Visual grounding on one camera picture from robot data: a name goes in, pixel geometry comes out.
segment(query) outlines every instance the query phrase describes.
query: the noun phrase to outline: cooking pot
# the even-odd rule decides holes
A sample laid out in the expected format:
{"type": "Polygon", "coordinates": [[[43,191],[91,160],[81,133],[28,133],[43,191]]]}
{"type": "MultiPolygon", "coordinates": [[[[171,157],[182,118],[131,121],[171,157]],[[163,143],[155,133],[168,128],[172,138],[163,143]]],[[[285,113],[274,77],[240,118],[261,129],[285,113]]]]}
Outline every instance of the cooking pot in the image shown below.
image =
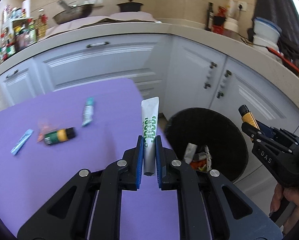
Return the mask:
{"type": "Polygon", "coordinates": [[[121,10],[121,12],[139,12],[140,7],[144,4],[140,2],[133,2],[133,0],[129,0],[125,3],[117,4],[121,10]]]}

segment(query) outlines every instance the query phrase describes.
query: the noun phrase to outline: dark curtain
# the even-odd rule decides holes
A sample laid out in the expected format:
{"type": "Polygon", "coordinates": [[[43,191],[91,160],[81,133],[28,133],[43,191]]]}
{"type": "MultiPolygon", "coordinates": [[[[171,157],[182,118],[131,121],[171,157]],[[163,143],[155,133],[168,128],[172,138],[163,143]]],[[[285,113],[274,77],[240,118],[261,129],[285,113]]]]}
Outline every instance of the dark curtain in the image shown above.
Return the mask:
{"type": "Polygon", "coordinates": [[[253,20],[262,17],[282,28],[284,41],[299,48],[299,15],[292,0],[257,0],[253,20]]]}

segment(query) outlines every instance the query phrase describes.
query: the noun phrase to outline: wall outlet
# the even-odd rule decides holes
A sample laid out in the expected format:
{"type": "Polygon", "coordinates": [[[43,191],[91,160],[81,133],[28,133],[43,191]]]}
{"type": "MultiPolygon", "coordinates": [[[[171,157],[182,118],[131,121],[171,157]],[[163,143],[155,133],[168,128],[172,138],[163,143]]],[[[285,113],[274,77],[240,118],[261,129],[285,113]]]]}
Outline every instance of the wall outlet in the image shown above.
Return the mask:
{"type": "Polygon", "coordinates": [[[247,11],[247,2],[238,1],[237,2],[237,8],[238,8],[238,10],[239,10],[239,5],[240,4],[243,6],[242,11],[246,12],[247,11]]]}

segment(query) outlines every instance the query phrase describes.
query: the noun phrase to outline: black trash bin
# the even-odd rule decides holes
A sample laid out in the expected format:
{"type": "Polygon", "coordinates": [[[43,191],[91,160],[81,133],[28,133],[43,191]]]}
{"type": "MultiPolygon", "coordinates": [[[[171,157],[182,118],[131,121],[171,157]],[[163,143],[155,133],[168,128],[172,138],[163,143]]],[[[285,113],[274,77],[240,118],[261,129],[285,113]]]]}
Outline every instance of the black trash bin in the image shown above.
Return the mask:
{"type": "Polygon", "coordinates": [[[182,160],[188,143],[207,145],[212,168],[234,182],[248,162],[246,142],[240,130],[227,117],[205,108],[188,108],[171,117],[165,136],[182,160]]]}

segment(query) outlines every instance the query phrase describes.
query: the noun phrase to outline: person's thumb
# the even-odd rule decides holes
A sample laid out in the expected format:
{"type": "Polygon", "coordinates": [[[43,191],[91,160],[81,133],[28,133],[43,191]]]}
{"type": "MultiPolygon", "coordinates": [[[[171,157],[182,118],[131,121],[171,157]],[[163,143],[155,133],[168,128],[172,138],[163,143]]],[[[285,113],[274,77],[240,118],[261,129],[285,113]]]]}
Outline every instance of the person's thumb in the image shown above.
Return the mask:
{"type": "Polygon", "coordinates": [[[299,190],[294,188],[294,187],[290,187],[290,188],[286,188],[284,189],[284,197],[289,201],[293,201],[297,206],[299,206],[299,190]]]}

